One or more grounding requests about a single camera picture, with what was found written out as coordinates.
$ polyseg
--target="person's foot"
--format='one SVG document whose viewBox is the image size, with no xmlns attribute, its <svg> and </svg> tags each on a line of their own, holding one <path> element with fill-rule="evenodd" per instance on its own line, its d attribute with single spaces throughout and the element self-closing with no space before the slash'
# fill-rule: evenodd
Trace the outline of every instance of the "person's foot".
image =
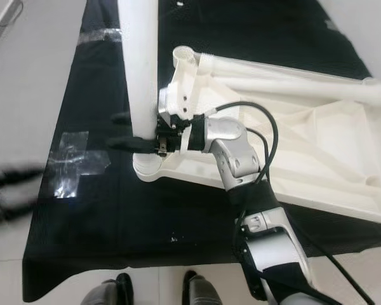
<svg viewBox="0 0 381 305">
<path fill-rule="evenodd" d="M 117 293 L 121 304 L 134 305 L 134 290 L 131 278 L 127 273 L 121 273 L 116 278 Z"/>
<path fill-rule="evenodd" d="M 196 276 L 193 270 L 188 270 L 184 276 L 184 284 L 182 285 L 182 305 L 189 305 L 189 282 Z"/>
</svg>

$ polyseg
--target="table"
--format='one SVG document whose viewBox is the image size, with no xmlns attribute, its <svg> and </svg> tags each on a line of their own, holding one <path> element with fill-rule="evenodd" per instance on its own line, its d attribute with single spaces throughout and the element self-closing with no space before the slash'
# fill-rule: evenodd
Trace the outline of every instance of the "table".
<svg viewBox="0 0 381 305">
<path fill-rule="evenodd" d="M 314 0 L 160 0 L 159 87 L 173 74 L 178 45 L 224 57 L 363 79 L 350 42 L 329 29 Z M 43 179 L 23 258 L 23 299 L 32 302 L 68 277 L 91 269 L 234 262 L 235 214 L 221 189 L 162 178 L 140 181 L 131 154 L 109 137 L 130 133 L 109 118 L 129 109 L 116 0 L 88 0 L 51 152 L 65 132 L 88 132 L 86 151 L 107 151 L 101 175 L 80 176 L 77 196 L 48 196 Z M 288 205 L 297 222 L 331 253 L 381 246 L 381 225 Z M 320 255 L 301 240 L 308 256 Z"/>
</svg>

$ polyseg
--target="tile floor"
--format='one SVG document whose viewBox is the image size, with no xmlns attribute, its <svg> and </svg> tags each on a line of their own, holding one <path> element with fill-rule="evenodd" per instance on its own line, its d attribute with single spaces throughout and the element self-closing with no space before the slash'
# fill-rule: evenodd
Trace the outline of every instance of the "tile floor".
<svg viewBox="0 0 381 305">
<path fill-rule="evenodd" d="M 24 0 L 18 22 L 0 40 L 0 164 L 46 161 L 75 52 L 86 0 Z M 37 193 L 39 181 L 21 190 Z M 12 190 L 5 193 L 11 202 Z M 21 260 L 30 218 L 0 227 L 0 304 L 23 304 Z M 339 255 L 349 272 L 381 304 L 381 248 Z M 362 304 L 324 258 L 311 259 L 315 283 L 344 304 Z M 237 264 L 192 266 L 214 284 L 224 304 L 259 304 Z M 180 304 L 188 267 L 127 269 L 136 304 Z M 35 304 L 79 304 L 86 293 L 119 271 L 98 270 L 64 281 Z"/>
</svg>

